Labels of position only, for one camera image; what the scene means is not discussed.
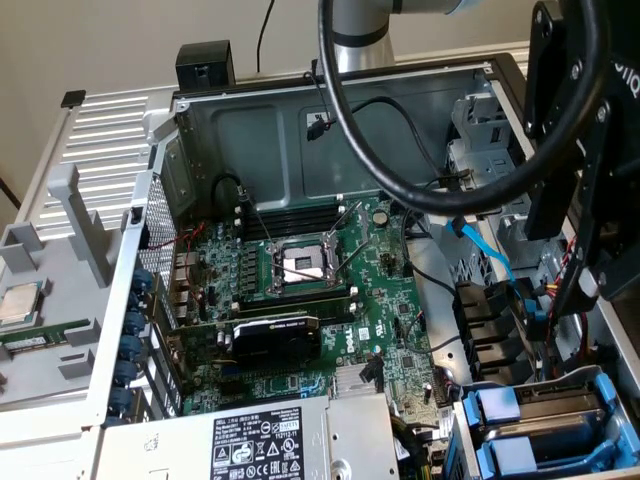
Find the vented metal panel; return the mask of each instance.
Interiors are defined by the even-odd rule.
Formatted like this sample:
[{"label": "vented metal panel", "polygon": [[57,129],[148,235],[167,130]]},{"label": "vented metal panel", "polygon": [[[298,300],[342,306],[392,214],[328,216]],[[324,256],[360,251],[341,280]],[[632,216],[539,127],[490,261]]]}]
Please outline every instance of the vented metal panel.
[{"label": "vented metal panel", "polygon": [[160,273],[165,285],[171,285],[173,256],[176,244],[176,227],[169,211],[162,181],[156,176],[149,191],[147,206],[149,248],[140,251],[142,266],[153,273]]},{"label": "vented metal panel", "polygon": [[[136,175],[147,170],[150,146],[145,118],[164,103],[174,87],[87,96],[70,116],[71,125],[58,141],[53,165],[73,163],[80,173],[79,190],[89,211],[100,214],[105,229],[120,227],[129,208]],[[60,202],[44,192],[33,223],[41,239],[72,233]]]},{"label": "vented metal panel", "polygon": [[474,282],[486,286],[493,284],[491,261],[477,247],[473,248],[469,258],[461,258],[451,269],[456,283]]}]

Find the power supply label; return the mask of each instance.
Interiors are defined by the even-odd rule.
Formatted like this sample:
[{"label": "power supply label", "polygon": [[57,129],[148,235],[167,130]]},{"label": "power supply label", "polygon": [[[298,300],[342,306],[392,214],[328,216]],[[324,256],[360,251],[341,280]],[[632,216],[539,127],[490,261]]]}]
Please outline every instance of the power supply label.
[{"label": "power supply label", "polygon": [[303,478],[301,408],[214,420],[211,480]]}]

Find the cpu socket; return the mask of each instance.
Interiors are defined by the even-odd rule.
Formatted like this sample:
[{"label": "cpu socket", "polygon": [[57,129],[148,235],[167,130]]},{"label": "cpu socket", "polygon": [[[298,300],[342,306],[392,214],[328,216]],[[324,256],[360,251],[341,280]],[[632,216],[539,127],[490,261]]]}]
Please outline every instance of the cpu socket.
[{"label": "cpu socket", "polygon": [[313,288],[333,287],[338,267],[336,244],[336,236],[326,234],[315,239],[288,239],[274,244],[269,291],[281,294],[286,287],[307,283],[313,284]]}]

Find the capacitor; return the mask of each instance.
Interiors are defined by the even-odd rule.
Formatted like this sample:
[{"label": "capacitor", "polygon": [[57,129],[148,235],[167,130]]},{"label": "capacitor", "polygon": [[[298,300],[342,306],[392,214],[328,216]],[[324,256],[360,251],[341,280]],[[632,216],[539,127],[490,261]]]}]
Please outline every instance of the capacitor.
[{"label": "capacitor", "polygon": [[122,387],[128,386],[138,375],[138,367],[127,360],[118,360],[113,370],[113,381]]},{"label": "capacitor", "polygon": [[231,329],[227,329],[227,331],[224,334],[224,346],[227,350],[231,348],[232,339],[233,339],[233,336],[231,335]]},{"label": "capacitor", "polygon": [[133,362],[142,351],[142,340],[133,335],[122,335],[118,345],[118,356]]},{"label": "capacitor", "polygon": [[373,224],[377,228],[384,228],[389,224],[389,215],[384,210],[373,212]]},{"label": "capacitor", "polygon": [[200,321],[202,323],[207,322],[207,306],[205,305],[204,297],[201,297],[198,300],[198,316],[200,317]]},{"label": "capacitor", "polygon": [[427,331],[427,318],[424,316],[424,312],[418,314],[418,322],[420,324],[420,331],[425,333]]},{"label": "capacitor", "polygon": [[393,333],[396,336],[396,341],[400,343],[402,341],[402,326],[398,317],[393,317]]},{"label": "capacitor", "polygon": [[209,288],[207,289],[207,302],[211,307],[213,307],[217,303],[216,289],[213,285],[209,285]]},{"label": "capacitor", "polygon": [[127,312],[124,314],[122,331],[128,335],[137,336],[142,330],[144,330],[145,324],[144,315],[140,312]]},{"label": "capacitor", "polygon": [[127,299],[127,310],[137,312],[140,308],[140,297],[135,292],[129,292]]},{"label": "capacitor", "polygon": [[144,268],[136,268],[133,271],[133,279],[131,280],[131,289],[137,293],[147,293],[151,290],[153,284],[153,275]]},{"label": "capacitor", "polygon": [[424,390],[424,403],[429,403],[431,399],[431,394],[433,393],[433,386],[430,383],[425,383],[422,385]]},{"label": "capacitor", "polygon": [[114,413],[125,413],[131,408],[133,391],[123,387],[113,387],[109,393],[108,408]]}]

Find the metal bracket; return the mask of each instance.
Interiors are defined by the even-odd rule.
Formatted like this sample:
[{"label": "metal bracket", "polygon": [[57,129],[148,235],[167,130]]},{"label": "metal bracket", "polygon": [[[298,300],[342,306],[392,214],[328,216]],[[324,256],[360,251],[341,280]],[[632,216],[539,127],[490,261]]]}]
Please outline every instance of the metal bracket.
[{"label": "metal bracket", "polygon": [[582,216],[575,243],[575,255],[569,262],[553,305],[555,318],[593,308],[596,297],[586,295],[580,288],[580,276],[585,266],[594,265],[600,251],[599,235],[603,223],[602,211],[609,202],[603,198],[608,189],[609,176],[605,171],[606,140],[611,110],[604,101],[598,110],[597,122],[589,132],[586,158],[579,185]]},{"label": "metal bracket", "polygon": [[529,138],[544,134],[543,122],[549,115],[559,84],[566,71],[565,21],[556,1],[538,2],[533,11],[527,73],[524,131]]}]

